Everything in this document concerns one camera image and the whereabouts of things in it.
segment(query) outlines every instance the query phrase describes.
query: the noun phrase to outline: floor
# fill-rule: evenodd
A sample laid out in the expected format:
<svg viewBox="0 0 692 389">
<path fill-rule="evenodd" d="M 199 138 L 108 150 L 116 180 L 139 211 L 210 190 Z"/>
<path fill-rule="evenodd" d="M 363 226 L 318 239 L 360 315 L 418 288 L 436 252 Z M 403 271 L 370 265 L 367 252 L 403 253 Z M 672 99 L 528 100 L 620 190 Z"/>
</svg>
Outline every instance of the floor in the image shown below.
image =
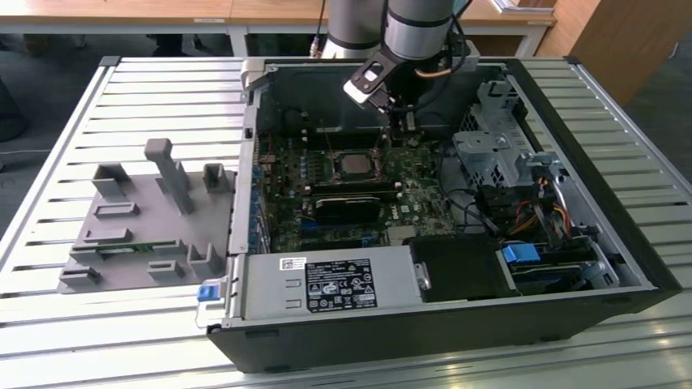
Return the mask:
<svg viewBox="0 0 692 389">
<path fill-rule="evenodd" d="M 32 125 L 27 132 L 0 143 L 0 235 L 3 235 L 47 152 L 88 81 L 106 55 L 150 56 L 155 42 L 146 36 L 90 36 L 84 49 L 76 49 L 70 36 L 51 37 L 51 50 L 39 58 L 23 50 L 20 36 L 0 36 L 8 51 L 0 51 L 0 77 Z M 186 36 L 184 51 L 191 55 L 231 55 L 224 36 L 204 36 L 207 51 L 192 47 Z M 655 144 L 667 154 L 684 176 L 692 180 L 692 35 L 680 43 L 675 58 L 660 67 L 632 103 L 626 107 Z M 4 152 L 39 150 L 23 154 Z"/>
</svg>

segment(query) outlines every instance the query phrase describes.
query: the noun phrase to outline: connector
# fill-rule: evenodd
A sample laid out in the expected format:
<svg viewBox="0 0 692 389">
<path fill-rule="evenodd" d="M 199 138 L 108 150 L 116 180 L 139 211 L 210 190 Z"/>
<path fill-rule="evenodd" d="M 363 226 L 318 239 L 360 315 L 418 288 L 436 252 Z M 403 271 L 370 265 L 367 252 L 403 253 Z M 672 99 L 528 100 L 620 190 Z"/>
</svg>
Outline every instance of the connector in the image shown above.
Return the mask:
<svg viewBox="0 0 692 389">
<path fill-rule="evenodd" d="M 502 249 L 507 263 L 539 262 L 540 256 L 536 247 L 530 243 L 510 245 Z"/>
<path fill-rule="evenodd" d="M 220 285 L 203 285 L 198 290 L 198 301 L 219 301 L 220 300 Z"/>
</svg>

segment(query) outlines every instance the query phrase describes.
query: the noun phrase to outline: white desk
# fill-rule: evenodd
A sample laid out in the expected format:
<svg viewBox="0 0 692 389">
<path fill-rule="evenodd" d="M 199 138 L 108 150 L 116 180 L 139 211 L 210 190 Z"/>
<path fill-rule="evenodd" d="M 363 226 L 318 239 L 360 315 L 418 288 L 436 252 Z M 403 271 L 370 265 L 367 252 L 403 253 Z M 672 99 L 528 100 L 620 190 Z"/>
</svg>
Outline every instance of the white desk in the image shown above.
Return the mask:
<svg viewBox="0 0 692 389">
<path fill-rule="evenodd" d="M 3 0 L 0 33 L 224 33 L 232 0 Z"/>
<path fill-rule="evenodd" d="M 234 53 L 248 56 L 248 34 L 315 34 L 322 0 L 234 0 L 228 34 Z M 476 0 L 464 15 L 462 26 L 468 36 L 520 36 L 518 57 L 532 57 L 547 29 L 555 24 L 551 15 L 502 14 L 491 0 Z M 330 24 L 330 8 L 324 12 L 323 30 Z"/>
</svg>

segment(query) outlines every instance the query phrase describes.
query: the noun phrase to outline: metal slatted table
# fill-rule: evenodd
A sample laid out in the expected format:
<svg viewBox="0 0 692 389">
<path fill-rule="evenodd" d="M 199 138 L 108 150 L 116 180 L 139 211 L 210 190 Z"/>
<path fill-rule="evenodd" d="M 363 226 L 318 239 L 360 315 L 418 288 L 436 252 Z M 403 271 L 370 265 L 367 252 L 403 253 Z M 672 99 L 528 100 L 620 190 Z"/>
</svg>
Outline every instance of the metal slatted table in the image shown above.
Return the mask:
<svg viewBox="0 0 692 389">
<path fill-rule="evenodd" d="M 100 162 L 152 173 L 142 151 L 156 136 L 171 138 L 188 172 L 212 161 L 238 166 L 242 61 L 126 58 L 96 71 L 0 242 L 0 387 L 582 388 L 691 380 L 690 184 L 579 66 L 558 59 L 524 64 L 684 293 L 566 341 L 287 374 L 238 372 L 195 326 L 196 286 L 55 293 Z"/>
</svg>

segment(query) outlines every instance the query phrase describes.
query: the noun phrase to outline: warning label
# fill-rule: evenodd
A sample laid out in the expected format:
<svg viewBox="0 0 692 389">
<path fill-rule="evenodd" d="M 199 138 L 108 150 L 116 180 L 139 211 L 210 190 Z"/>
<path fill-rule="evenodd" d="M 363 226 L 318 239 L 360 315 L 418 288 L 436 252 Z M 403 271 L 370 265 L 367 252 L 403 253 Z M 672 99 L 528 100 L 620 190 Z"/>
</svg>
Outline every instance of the warning label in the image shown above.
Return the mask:
<svg viewBox="0 0 692 389">
<path fill-rule="evenodd" d="M 378 306 L 370 259 L 306 264 L 307 308 L 312 313 Z"/>
</svg>

